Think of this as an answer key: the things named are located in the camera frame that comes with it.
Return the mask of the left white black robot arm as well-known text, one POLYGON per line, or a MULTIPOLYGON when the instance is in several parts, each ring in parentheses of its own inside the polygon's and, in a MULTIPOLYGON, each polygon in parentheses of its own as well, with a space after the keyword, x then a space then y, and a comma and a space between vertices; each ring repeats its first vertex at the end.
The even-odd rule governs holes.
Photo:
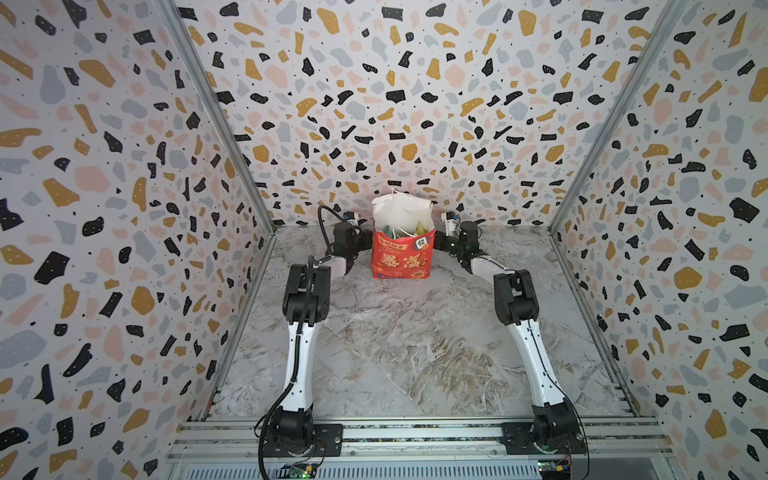
POLYGON ((288 356, 283 391, 259 423, 258 456, 306 457, 321 436, 315 432, 313 387, 319 325, 328 317, 331 286, 348 274, 360 252, 372 248, 372 233, 356 220, 334 225, 327 255, 290 267, 282 302, 288 324, 288 356))

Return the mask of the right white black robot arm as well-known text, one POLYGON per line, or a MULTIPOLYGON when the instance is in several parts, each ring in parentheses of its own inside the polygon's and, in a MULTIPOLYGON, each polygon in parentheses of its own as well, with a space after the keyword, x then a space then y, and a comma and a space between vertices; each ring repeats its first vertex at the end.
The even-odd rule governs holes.
POLYGON ((540 306, 533 278, 493 259, 480 246, 481 229, 474 221, 444 216, 445 230, 435 235, 435 247, 454 257, 468 273, 493 287, 497 319, 511 334, 521 355, 531 392, 533 414, 529 438, 542 453, 563 447, 588 446, 583 422, 557 380, 541 335, 540 306))

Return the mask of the red paper gift bag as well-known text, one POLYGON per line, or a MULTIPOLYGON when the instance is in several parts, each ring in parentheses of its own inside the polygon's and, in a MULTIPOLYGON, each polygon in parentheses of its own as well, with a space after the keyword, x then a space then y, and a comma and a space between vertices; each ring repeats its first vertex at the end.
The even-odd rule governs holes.
POLYGON ((436 234, 432 203, 393 190, 390 194, 374 198, 372 208, 374 277, 428 278, 436 234))

